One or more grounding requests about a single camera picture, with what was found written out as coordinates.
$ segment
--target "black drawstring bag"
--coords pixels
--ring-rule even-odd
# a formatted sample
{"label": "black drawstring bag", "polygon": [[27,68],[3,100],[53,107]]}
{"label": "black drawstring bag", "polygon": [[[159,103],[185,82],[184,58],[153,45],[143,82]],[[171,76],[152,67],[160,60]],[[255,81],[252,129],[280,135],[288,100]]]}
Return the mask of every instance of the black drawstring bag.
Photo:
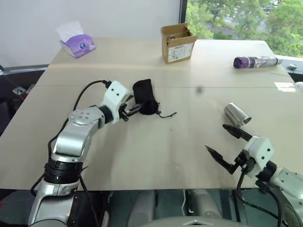
{"label": "black drawstring bag", "polygon": [[136,104],[141,104],[142,107],[139,110],[140,113],[144,115],[157,114],[161,118],[172,117],[177,112],[174,112],[168,116],[161,116],[161,111],[159,111],[159,104],[152,92],[151,79],[139,80],[133,85],[134,98]]}

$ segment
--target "metal cup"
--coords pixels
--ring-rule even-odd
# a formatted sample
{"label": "metal cup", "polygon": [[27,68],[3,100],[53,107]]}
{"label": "metal cup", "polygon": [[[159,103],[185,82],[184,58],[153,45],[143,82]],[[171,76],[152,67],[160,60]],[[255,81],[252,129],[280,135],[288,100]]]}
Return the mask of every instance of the metal cup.
{"label": "metal cup", "polygon": [[228,118],[232,121],[233,125],[238,128],[247,124],[251,120],[251,117],[249,117],[235,103],[229,103],[224,108],[224,112],[228,116]]}

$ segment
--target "tissue box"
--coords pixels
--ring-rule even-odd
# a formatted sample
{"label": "tissue box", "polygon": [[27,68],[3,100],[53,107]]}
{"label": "tissue box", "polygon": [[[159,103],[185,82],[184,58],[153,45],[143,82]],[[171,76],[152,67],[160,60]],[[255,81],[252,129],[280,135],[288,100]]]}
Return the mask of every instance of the tissue box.
{"label": "tissue box", "polygon": [[79,21],[61,25],[57,28],[64,50],[75,58],[79,58],[96,48],[93,39],[84,34]]}
{"label": "tissue box", "polygon": [[64,50],[75,58],[94,50],[96,48],[93,39],[86,34],[76,35],[66,42],[60,41]]}
{"label": "tissue box", "polygon": [[161,28],[162,55],[167,64],[190,59],[195,41],[187,28],[187,23],[165,26]]}

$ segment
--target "table surface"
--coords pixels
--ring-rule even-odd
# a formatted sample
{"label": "table surface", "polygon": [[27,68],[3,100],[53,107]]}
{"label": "table surface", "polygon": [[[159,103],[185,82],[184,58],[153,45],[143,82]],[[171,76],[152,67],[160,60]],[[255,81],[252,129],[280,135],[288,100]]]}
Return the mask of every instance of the table surface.
{"label": "table surface", "polygon": [[[233,162],[245,145],[222,128],[224,107],[236,103],[252,120],[244,130],[271,139],[273,161],[303,174],[302,94],[281,92],[292,82],[282,66],[237,70],[237,56],[274,56],[263,41],[198,40],[192,58],[167,65],[160,40],[94,39],[96,50],[74,59],[60,50],[0,138],[0,188],[29,189],[43,173],[47,142],[60,129],[83,87],[118,80],[130,90],[150,78],[163,114],[136,114],[106,125],[93,138],[84,166],[89,190],[234,188],[207,144]],[[88,89],[79,108],[99,105],[105,88]],[[246,178],[243,187],[254,187]]]}

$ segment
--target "purple tissue box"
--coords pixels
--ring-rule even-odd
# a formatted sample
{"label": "purple tissue box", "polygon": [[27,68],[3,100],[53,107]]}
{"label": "purple tissue box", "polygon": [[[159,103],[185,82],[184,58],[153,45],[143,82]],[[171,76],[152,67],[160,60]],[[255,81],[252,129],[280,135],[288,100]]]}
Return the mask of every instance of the purple tissue box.
{"label": "purple tissue box", "polygon": [[94,50],[96,48],[93,39],[86,34],[71,37],[66,42],[60,41],[65,51],[75,58]]}

